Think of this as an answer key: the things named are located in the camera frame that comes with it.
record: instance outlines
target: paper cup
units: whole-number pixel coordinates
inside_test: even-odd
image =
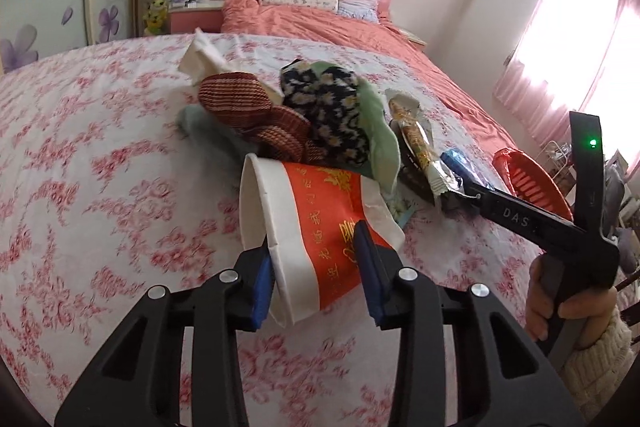
[[[267,237],[276,277],[270,312],[278,324],[295,324],[360,283],[352,241],[361,219],[377,245],[402,247],[404,233],[378,182],[349,171],[246,156],[242,247],[260,247]]]

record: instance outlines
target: sleeve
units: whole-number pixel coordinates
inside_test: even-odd
[[[560,377],[587,422],[613,396],[634,361],[631,331],[616,308],[607,330],[588,349],[574,351]]]

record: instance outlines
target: pink curtain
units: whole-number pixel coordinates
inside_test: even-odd
[[[638,50],[640,0],[540,0],[494,96],[541,146],[568,135],[570,110],[599,115],[606,154],[620,149],[631,175]]]

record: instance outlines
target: yellow plush toy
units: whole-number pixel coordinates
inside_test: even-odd
[[[163,19],[166,19],[169,14],[169,8],[167,6],[166,0],[153,0],[151,2],[151,6],[149,7],[149,11],[152,13],[162,14]]]
[[[165,17],[162,17],[160,13],[152,13],[146,17],[145,35],[147,37],[152,35],[160,35],[162,33],[162,25],[164,24]]]

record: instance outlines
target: hand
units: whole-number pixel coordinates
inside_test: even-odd
[[[524,329],[533,341],[545,341],[548,335],[547,321],[554,313],[554,303],[540,284],[542,277],[540,257],[531,263],[529,274]],[[561,319],[587,319],[576,344],[577,349],[593,346],[607,330],[611,314],[616,307],[617,294],[615,288],[588,289],[569,297],[560,304],[558,316]]]

